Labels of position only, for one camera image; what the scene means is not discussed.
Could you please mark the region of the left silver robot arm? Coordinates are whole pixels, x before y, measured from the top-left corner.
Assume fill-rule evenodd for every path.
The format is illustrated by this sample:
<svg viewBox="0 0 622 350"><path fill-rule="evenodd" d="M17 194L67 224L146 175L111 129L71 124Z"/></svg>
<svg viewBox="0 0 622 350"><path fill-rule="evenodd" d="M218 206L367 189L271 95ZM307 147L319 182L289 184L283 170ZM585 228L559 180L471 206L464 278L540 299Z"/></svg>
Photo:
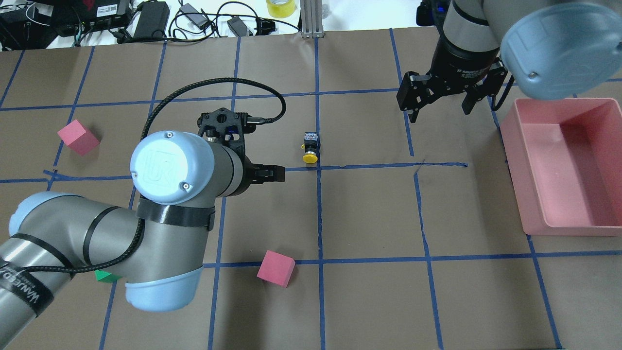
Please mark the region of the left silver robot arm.
<svg viewBox="0 0 622 350"><path fill-rule="evenodd" d="M126 279L126 299L146 312L189 304L199 284L215 201L249 184L284 181L282 166L253 164L198 135L160 131L131 157L135 210L73 193L22 201L1 246L1 345L40 316L74 275Z"/></svg>

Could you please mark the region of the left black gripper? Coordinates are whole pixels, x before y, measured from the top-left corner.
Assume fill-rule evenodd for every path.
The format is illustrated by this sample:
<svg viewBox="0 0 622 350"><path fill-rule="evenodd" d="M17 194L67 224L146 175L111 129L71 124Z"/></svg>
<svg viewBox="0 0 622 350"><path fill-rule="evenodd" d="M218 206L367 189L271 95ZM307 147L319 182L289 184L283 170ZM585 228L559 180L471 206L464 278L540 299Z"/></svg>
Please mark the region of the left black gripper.
<svg viewBox="0 0 622 350"><path fill-rule="evenodd" d="M248 157L244 157L241 180L241 193L251 184L286 181L286 168L278 165L255 165Z"/></svg>

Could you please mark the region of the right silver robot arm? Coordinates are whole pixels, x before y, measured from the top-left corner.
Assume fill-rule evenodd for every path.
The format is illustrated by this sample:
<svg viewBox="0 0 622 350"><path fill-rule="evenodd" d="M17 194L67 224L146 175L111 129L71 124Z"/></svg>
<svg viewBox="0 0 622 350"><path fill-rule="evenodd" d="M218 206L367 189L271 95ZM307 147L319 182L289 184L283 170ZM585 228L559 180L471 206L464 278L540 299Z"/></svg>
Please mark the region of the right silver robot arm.
<svg viewBox="0 0 622 350"><path fill-rule="evenodd" d="M427 73L407 71L396 94L412 123L442 97L465 94L465 114L491 98L497 111L512 86L559 100L621 68L619 0L423 0L416 22L439 38Z"/></svg>

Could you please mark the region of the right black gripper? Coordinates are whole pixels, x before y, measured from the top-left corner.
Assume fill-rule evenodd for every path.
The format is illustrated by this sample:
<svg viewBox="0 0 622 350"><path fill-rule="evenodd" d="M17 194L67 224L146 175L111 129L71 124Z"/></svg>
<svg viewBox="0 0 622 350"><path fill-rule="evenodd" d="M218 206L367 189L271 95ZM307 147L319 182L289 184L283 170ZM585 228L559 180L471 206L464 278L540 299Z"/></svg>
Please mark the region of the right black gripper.
<svg viewBox="0 0 622 350"><path fill-rule="evenodd" d="M467 51L441 38L426 75L415 71L404 74L396 94L399 109L406 112L410 123L415 123L420 110L437 100L436 91L462 91L467 87L461 107L469 115L477 102L496 97L506 80L508 71L504 62L496 58L498 53L498 48Z"/></svg>

